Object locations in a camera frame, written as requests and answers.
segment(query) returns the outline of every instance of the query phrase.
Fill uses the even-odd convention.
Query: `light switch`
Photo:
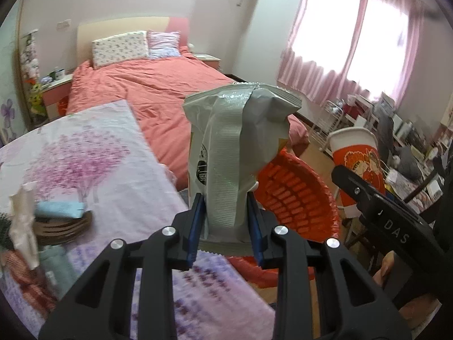
[[[57,23],[57,29],[66,29],[71,26],[71,19],[66,19],[65,21]]]

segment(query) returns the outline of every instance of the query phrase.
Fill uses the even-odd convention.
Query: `white wall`
[[[42,74],[55,66],[76,66],[76,30],[79,24],[125,16],[184,16],[190,19],[189,41],[197,52],[221,59],[221,67],[230,72],[237,46],[234,36],[241,23],[251,15],[254,4],[245,0],[25,0],[21,33],[38,28],[37,45]],[[56,29],[57,22],[72,20],[69,29]]]
[[[423,0],[438,9],[434,0]],[[232,73],[248,81],[276,83],[285,47],[300,0],[258,0],[242,37]],[[426,20],[411,81],[398,113],[419,117],[435,132],[453,92],[453,31],[446,19]],[[303,98],[300,113],[311,121],[319,107]]]
[[[10,99],[13,102],[12,108],[14,109],[14,119],[10,128],[5,129],[5,119],[0,116],[0,137],[4,142],[8,138],[12,138],[13,133],[17,137],[25,133],[25,123],[18,100],[18,96],[21,94],[16,80],[16,58],[14,57],[19,1],[16,1],[0,27],[0,106],[6,104],[7,100]]]

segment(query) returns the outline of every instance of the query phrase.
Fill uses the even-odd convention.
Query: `pink comforter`
[[[190,123],[182,103],[192,93],[232,83],[186,50],[183,57],[133,60],[94,70],[89,61],[74,72],[67,113],[126,99],[151,150],[177,177],[178,190],[187,187]],[[306,129],[291,120],[291,143],[306,144]]]

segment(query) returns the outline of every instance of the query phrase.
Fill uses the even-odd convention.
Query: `patterned pillow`
[[[97,39],[93,41],[92,45],[93,66],[95,69],[115,62],[148,57],[145,31],[123,33]]]
[[[181,56],[180,53],[180,32],[154,32],[148,31],[148,57],[151,60],[160,58],[173,58]]]

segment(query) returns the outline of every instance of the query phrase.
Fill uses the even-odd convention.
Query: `headboard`
[[[91,60],[91,42],[95,39],[114,36],[130,31],[157,32],[180,31],[180,46],[187,46],[189,21],[187,18],[173,16],[140,16],[138,18],[121,18],[102,22],[79,25],[77,29],[77,65]]]

